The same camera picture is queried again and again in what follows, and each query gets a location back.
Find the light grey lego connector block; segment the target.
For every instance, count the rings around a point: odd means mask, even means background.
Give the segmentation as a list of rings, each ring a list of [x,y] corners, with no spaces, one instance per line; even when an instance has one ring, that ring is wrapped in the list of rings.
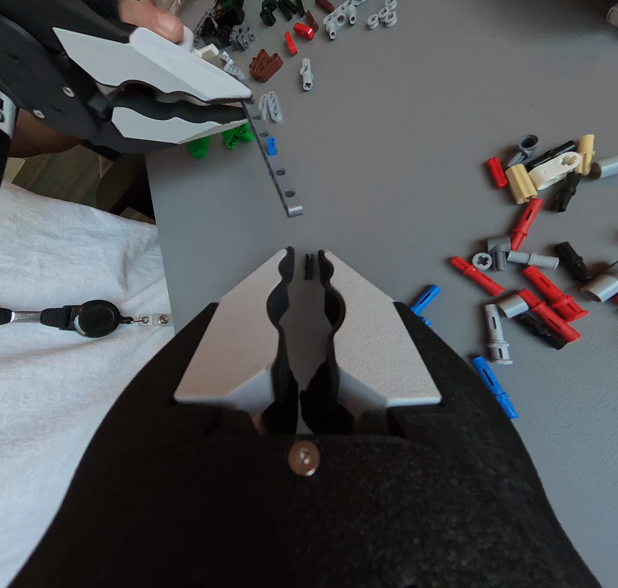
[[[236,66],[233,59],[229,56],[226,51],[219,51],[218,58],[220,59],[220,63],[222,65],[222,70],[227,74],[230,74],[232,77],[237,80],[244,82],[246,77],[243,72]]]

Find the long grey lego beam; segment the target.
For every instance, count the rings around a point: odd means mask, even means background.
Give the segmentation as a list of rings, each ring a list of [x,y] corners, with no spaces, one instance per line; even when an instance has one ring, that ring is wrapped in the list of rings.
[[[259,115],[258,104],[254,100],[247,99],[242,101],[241,105],[287,217],[291,219],[303,215],[304,208],[295,186],[290,183],[281,158],[278,154],[274,157],[267,156],[266,137],[274,136],[274,134],[270,132],[268,123]]]

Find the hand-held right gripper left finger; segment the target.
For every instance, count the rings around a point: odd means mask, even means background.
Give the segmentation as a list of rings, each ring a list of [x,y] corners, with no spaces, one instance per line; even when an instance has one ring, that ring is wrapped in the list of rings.
[[[285,401],[290,367],[281,319],[294,266],[295,251],[285,247],[219,300],[174,393],[178,403],[261,415]]]

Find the pile of mixed lego pins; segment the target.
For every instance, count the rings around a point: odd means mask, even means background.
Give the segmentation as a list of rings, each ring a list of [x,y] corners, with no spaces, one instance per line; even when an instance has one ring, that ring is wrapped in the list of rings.
[[[513,363],[502,319],[513,320],[559,351],[580,339],[581,334],[572,323],[589,314],[575,296],[561,290],[544,270],[561,268],[592,301],[617,302],[616,262],[594,276],[568,241],[553,244],[553,256],[521,250],[544,205],[541,192],[558,184],[548,209],[563,213],[583,180],[617,175],[617,157],[595,162],[594,134],[568,140],[535,157],[538,141],[536,135],[524,136],[507,160],[501,162],[498,157],[492,157],[486,162],[486,171],[496,189],[508,188],[515,204],[522,207],[510,232],[488,238],[485,250],[475,253],[470,261],[457,256],[449,261],[461,275],[494,298],[493,303],[483,306],[489,360],[475,357],[472,366],[511,420],[519,415],[490,368],[490,362]]]

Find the person's left hand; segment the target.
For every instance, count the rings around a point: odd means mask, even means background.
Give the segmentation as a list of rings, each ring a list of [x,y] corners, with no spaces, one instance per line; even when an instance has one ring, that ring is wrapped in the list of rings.
[[[118,0],[120,20],[147,28],[173,43],[181,43],[184,26],[180,19],[160,9],[156,0]]]

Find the brown lego bricks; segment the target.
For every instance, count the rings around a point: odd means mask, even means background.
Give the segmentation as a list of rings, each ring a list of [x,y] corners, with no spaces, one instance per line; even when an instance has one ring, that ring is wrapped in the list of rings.
[[[282,68],[282,65],[283,62],[278,53],[269,55],[265,49],[261,49],[252,58],[249,73],[255,81],[266,83]]]

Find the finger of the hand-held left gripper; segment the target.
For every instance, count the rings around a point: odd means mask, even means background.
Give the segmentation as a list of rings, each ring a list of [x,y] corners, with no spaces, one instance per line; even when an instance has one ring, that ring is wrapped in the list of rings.
[[[182,144],[246,120],[246,86],[104,86],[106,144]]]
[[[53,29],[69,58],[107,89],[142,84],[158,100],[195,105],[251,99],[251,90],[230,74],[145,28],[127,43],[61,28]]]

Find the black mesh office chair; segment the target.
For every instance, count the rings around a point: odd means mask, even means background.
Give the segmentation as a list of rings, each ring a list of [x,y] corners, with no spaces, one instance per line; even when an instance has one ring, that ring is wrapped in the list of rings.
[[[95,200],[96,208],[104,212],[121,215],[131,209],[155,220],[145,156],[119,155],[103,175]]]

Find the black badge reel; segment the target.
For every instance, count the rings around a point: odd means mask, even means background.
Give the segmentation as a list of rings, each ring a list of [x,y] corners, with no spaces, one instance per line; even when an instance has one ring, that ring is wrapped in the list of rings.
[[[69,330],[86,338],[102,338],[121,326],[168,328],[173,326],[171,314],[122,315],[109,301],[91,300],[82,305],[68,306]]]

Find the person's left forearm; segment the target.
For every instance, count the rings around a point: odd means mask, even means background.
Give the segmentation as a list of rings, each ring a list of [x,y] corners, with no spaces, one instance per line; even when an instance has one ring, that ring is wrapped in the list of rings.
[[[82,139],[58,133],[31,113],[19,110],[8,156],[28,159],[39,155],[59,154],[84,143]]]

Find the light grey short lego liftarm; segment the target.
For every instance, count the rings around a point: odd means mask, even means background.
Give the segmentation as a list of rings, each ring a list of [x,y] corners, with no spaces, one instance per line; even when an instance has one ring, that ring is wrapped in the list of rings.
[[[260,96],[258,100],[258,113],[264,121],[271,121],[277,124],[282,123],[281,104],[274,91],[269,91]]]

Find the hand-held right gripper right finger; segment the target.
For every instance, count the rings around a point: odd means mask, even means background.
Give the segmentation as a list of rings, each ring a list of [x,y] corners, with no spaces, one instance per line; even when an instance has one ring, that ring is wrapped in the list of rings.
[[[336,405],[437,405],[442,396],[392,298],[327,250],[318,253],[332,326],[327,362]]]

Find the black green lego assembly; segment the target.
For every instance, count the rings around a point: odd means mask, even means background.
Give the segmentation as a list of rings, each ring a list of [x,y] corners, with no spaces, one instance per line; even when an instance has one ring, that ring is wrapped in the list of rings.
[[[213,43],[219,49],[229,47],[233,29],[242,25],[245,18],[244,1],[215,0],[194,31],[193,46],[199,48]]]

